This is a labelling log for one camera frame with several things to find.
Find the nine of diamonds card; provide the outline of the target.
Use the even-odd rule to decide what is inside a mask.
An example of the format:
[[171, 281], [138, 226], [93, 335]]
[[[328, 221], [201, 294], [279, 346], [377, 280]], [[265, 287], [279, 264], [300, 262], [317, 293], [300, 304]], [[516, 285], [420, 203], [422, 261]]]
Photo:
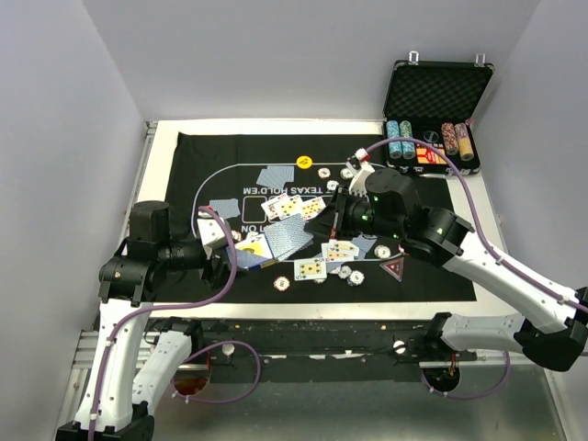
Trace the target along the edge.
[[318, 216], [326, 207], [322, 197], [304, 200], [300, 205], [300, 216], [304, 221]]

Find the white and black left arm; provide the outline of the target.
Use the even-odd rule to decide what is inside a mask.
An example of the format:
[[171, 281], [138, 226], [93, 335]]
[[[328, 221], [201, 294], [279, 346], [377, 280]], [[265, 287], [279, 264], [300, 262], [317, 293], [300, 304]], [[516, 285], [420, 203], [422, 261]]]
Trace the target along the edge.
[[171, 271], [203, 269], [212, 252], [228, 246], [230, 227], [211, 206], [195, 209], [194, 239], [177, 240], [171, 207], [163, 201], [136, 203], [130, 234], [99, 272], [99, 330], [84, 396], [58, 440], [150, 440], [154, 414], [179, 366], [197, 361], [204, 349], [197, 320], [172, 317], [153, 354], [137, 366], [142, 333], [156, 305], [156, 291]]

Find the blue back card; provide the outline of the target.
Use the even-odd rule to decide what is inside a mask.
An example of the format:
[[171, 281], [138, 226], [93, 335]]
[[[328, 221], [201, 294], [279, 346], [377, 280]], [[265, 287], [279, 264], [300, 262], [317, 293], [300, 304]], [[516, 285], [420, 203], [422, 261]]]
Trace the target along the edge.
[[378, 238], [375, 236], [364, 236], [360, 235], [351, 240], [351, 243], [355, 245], [359, 251], [357, 255], [358, 260], [363, 260], [368, 252], [372, 249]]
[[224, 219], [235, 218], [241, 215], [240, 204], [237, 198], [212, 199], [209, 205]]
[[256, 184], [262, 187], [279, 188], [294, 180], [294, 167], [291, 165], [274, 165], [262, 169]]

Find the five of clubs card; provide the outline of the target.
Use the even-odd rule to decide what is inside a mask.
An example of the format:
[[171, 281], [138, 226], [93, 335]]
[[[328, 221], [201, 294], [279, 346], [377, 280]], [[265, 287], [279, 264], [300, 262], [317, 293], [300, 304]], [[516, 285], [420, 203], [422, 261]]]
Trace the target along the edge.
[[295, 281], [309, 281], [327, 277], [326, 263], [322, 257], [295, 260], [293, 269]]

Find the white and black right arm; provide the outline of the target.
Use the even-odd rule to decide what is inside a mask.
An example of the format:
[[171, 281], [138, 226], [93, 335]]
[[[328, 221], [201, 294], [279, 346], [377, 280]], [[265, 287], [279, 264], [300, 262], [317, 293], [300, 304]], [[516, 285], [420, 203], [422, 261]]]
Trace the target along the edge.
[[411, 258], [464, 277], [515, 310], [487, 317], [438, 313], [422, 340], [429, 357], [441, 360], [476, 349], [514, 352], [558, 372], [581, 357], [587, 343], [586, 288], [540, 276], [489, 243], [478, 223], [423, 205], [412, 179], [391, 168], [369, 173], [364, 187], [360, 194], [337, 188], [305, 231], [324, 239], [393, 238]]

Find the blue back card being drawn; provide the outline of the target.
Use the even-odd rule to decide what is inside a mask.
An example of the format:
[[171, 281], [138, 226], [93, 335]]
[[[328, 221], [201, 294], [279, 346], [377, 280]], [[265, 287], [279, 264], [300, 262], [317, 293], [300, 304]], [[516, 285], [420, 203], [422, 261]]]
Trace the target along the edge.
[[305, 231], [306, 222], [300, 214], [278, 221], [264, 229], [273, 257], [284, 261], [312, 242], [312, 234]]

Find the king of diamonds card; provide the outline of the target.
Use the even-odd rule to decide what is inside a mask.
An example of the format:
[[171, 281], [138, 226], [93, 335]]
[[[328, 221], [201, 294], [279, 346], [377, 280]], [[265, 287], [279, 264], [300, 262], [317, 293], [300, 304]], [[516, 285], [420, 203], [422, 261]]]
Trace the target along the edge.
[[279, 217], [279, 214], [278, 214], [278, 205], [286, 197], [287, 197], [286, 194], [281, 194], [279, 196], [270, 198], [269, 200], [267, 200], [266, 202], [263, 202], [261, 204], [261, 208], [262, 208], [263, 212], [265, 213], [265, 215], [267, 216], [267, 218], [270, 221]]

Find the five of spades card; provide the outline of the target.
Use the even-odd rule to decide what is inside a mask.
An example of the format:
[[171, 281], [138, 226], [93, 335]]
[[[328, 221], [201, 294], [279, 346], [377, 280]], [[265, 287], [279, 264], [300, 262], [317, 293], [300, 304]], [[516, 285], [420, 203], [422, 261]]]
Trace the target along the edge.
[[282, 221], [291, 216], [301, 214], [302, 198], [299, 195], [284, 198], [277, 205], [278, 218]]

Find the blue white chip stack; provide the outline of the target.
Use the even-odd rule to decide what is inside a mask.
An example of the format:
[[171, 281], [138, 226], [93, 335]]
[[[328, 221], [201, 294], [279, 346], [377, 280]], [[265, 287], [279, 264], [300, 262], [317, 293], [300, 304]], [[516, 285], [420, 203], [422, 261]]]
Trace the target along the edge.
[[350, 273], [346, 281], [352, 287], [359, 286], [364, 283], [365, 275], [361, 271], [354, 270]]

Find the blue playing card deck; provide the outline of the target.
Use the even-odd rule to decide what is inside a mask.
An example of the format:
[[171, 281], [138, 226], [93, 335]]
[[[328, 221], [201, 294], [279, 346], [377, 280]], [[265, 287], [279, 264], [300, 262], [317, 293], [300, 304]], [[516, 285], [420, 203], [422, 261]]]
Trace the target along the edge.
[[256, 234], [238, 242], [235, 253], [240, 269], [263, 269], [277, 262], [264, 234]]

